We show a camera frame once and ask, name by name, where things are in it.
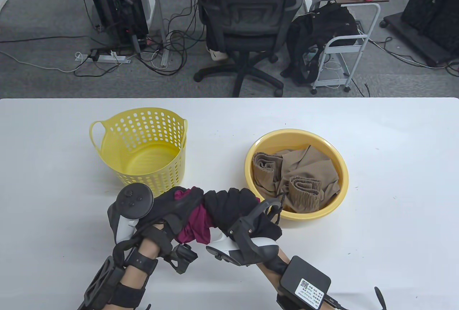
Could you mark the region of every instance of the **white plug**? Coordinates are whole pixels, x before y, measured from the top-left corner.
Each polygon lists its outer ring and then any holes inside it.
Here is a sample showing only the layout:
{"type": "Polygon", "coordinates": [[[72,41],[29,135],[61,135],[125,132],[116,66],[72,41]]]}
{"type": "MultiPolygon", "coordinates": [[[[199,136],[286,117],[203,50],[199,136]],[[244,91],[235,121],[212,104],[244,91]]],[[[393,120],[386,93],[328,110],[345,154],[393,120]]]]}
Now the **white plug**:
{"type": "Polygon", "coordinates": [[[8,1],[8,0],[0,0],[0,12],[1,12],[1,10],[3,9],[3,7],[5,6],[5,4],[6,4],[7,1],[8,1]]]}

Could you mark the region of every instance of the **beige cloth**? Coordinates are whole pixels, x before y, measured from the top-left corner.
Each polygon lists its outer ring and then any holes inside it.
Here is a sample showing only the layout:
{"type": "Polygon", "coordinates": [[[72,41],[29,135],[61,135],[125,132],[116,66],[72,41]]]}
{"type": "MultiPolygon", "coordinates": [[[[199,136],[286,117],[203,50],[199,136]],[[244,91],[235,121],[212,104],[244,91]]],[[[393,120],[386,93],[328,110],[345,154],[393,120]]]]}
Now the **beige cloth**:
{"type": "Polygon", "coordinates": [[[322,209],[340,191],[330,158],[312,146],[275,155],[259,152],[252,159],[252,169],[262,196],[285,193],[285,205],[297,213],[322,209]]]}

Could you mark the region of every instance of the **yellow bowl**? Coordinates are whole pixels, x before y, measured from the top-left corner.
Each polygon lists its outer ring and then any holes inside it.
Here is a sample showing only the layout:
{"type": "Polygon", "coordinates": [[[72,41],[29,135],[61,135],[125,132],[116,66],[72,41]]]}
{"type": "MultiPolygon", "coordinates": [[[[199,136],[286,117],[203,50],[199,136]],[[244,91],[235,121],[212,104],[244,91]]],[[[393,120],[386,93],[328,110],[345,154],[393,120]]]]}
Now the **yellow bowl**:
{"type": "Polygon", "coordinates": [[[263,200],[259,191],[256,189],[254,179],[252,178],[252,158],[257,152],[265,152],[266,154],[275,154],[282,150],[301,150],[307,148],[309,145],[314,146],[319,151],[323,152],[330,157],[333,165],[335,166],[336,172],[339,176],[340,192],[332,202],[325,208],[312,212],[312,213],[295,213],[283,210],[280,214],[282,218],[289,220],[311,220],[324,217],[338,208],[346,197],[347,189],[349,188],[349,173],[347,172],[346,163],[341,157],[339,152],[334,148],[328,141],[308,131],[302,130],[279,130],[271,133],[267,133],[258,139],[250,148],[244,171],[246,174],[246,181],[249,189],[254,194],[263,200]]]}

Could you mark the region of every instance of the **office chair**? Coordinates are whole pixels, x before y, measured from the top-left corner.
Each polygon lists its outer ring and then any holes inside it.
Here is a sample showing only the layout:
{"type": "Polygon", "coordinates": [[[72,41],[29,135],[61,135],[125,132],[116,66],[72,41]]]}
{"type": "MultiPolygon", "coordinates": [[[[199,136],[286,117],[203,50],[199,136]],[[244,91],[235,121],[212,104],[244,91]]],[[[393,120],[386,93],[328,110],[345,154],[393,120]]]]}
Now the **office chair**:
{"type": "Polygon", "coordinates": [[[277,61],[274,54],[282,47],[287,30],[303,0],[198,0],[199,17],[213,36],[213,49],[225,52],[234,64],[207,67],[194,75],[196,82],[211,74],[236,73],[233,97],[239,97],[246,75],[262,79],[282,97],[284,84],[254,66],[268,58],[277,61]],[[250,52],[258,52],[250,59],[250,52]]]}

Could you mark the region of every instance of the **black bag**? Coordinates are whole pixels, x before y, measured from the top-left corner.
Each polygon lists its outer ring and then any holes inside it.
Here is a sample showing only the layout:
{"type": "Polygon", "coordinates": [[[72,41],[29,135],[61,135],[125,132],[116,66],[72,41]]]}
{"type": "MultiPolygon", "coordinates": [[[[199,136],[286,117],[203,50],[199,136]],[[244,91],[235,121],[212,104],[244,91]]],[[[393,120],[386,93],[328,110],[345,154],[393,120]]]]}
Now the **black bag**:
{"type": "MultiPolygon", "coordinates": [[[[354,17],[346,7],[341,7],[336,3],[329,3],[296,18],[290,25],[285,40],[290,64],[280,75],[291,78],[298,86],[315,82],[319,71],[319,57],[328,41],[336,36],[358,34],[354,17]],[[317,53],[305,65],[303,55],[314,46],[317,46],[317,53]],[[307,78],[302,71],[308,72],[307,78]]],[[[352,46],[355,41],[356,39],[338,40],[333,42],[331,46],[352,46]]]]}

